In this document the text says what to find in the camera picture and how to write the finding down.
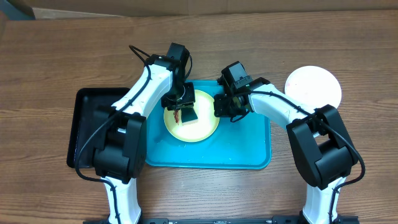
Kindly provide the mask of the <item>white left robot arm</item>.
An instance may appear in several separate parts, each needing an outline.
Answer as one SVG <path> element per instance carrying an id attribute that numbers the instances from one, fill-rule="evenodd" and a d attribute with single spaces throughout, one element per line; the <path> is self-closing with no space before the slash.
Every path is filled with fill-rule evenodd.
<path id="1" fill-rule="evenodd" d="M 147 154 L 147 118 L 157 103 L 169 111 L 193 111 L 193 83 L 185 69 L 191 61 L 184 45 L 172 43 L 166 55 L 130 49 L 143 61 L 137 83 L 111 106 L 99 107 L 90 137 L 91 165 L 104 183 L 110 213 L 107 223 L 139 223 L 137 181 Z"/>

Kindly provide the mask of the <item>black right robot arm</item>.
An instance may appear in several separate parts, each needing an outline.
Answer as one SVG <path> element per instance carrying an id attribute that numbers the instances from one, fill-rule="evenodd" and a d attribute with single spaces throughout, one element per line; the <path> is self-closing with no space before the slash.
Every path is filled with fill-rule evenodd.
<path id="1" fill-rule="evenodd" d="M 295 166 L 307 183 L 307 196 L 298 215 L 273 216 L 273 223 L 358 223 L 357 216 L 337 214 L 341 188 L 364 177 L 365 165 L 332 105 L 307 106 L 280 92 L 265 78 L 252 79 L 240 62 L 221 71 L 215 95 L 216 117 L 232 123 L 249 113 L 264 115 L 285 128 Z"/>

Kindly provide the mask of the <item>pink green sponge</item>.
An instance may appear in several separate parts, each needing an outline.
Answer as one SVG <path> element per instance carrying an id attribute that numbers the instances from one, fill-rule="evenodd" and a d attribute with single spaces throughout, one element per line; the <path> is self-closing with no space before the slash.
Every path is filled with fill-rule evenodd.
<path id="1" fill-rule="evenodd" d="M 181 109 L 181 122 L 183 125 L 192 124 L 198 121 L 198 116 L 194 108 Z"/>

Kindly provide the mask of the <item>yellow green plate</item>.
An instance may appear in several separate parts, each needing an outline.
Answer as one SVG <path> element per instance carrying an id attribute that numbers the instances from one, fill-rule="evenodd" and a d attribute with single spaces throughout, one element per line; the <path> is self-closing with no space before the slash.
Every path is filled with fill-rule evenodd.
<path id="1" fill-rule="evenodd" d="M 194 111 L 198 118 L 182 123 L 181 112 L 178 112 L 178 123 L 174 112 L 164 109 L 164 123 L 169 133 L 178 140 L 198 142 L 211 136 L 217 129 L 220 119 L 214 115 L 214 99 L 208 93 L 195 90 Z"/>

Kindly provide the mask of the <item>white pink plate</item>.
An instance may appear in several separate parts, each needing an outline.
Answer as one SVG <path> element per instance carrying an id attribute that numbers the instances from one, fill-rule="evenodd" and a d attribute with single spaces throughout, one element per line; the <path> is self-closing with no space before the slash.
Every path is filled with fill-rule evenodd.
<path id="1" fill-rule="evenodd" d="M 342 89 L 337 78 L 328 70 L 312 65 L 294 70 L 285 82 L 284 92 L 315 108 L 325 105 L 337 108 L 342 100 Z"/>

